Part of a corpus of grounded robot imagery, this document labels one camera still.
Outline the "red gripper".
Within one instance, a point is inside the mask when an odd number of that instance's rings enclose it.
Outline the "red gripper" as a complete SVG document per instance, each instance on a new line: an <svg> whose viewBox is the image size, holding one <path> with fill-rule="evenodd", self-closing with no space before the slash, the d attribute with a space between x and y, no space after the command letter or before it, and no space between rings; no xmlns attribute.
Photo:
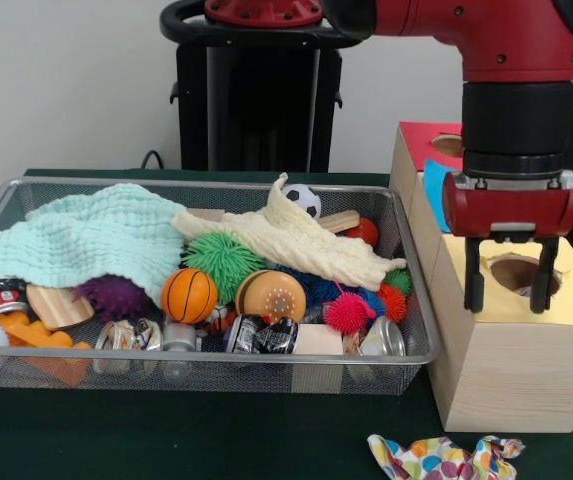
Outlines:
<svg viewBox="0 0 573 480"><path fill-rule="evenodd" d="M442 200L451 233L466 237L464 307L472 313L483 309L480 239L529 234L542 246L531 286L530 309L535 314L548 310L558 237L573 227L573 172L564 170L557 178L542 180L483 179L462 172L448 173Z"/></svg>

